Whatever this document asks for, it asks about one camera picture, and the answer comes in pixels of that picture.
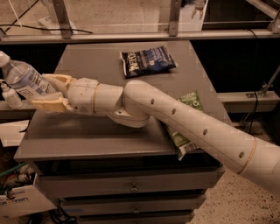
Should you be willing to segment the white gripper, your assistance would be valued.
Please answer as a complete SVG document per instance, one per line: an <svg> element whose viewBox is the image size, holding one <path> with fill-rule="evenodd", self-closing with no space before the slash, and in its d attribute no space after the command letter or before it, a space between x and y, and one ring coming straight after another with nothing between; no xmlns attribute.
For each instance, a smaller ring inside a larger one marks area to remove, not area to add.
<svg viewBox="0 0 280 224"><path fill-rule="evenodd" d="M97 80L81 78L75 80L71 75L51 74L43 75L58 91L54 94L35 97L30 103L36 108L50 112L72 112L80 115L94 113L95 90L99 84Z"/></svg>

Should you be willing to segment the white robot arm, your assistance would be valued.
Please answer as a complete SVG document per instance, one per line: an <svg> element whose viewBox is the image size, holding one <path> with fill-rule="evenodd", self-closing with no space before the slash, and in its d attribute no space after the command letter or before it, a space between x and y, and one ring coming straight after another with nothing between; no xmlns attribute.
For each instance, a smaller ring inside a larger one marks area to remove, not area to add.
<svg viewBox="0 0 280 224"><path fill-rule="evenodd" d="M251 136L178 101L152 85L131 80L123 87L64 74L43 76L56 91L31 99L44 111L107 116L141 128L151 116L174 128L232 172L280 197L280 147Z"/></svg>

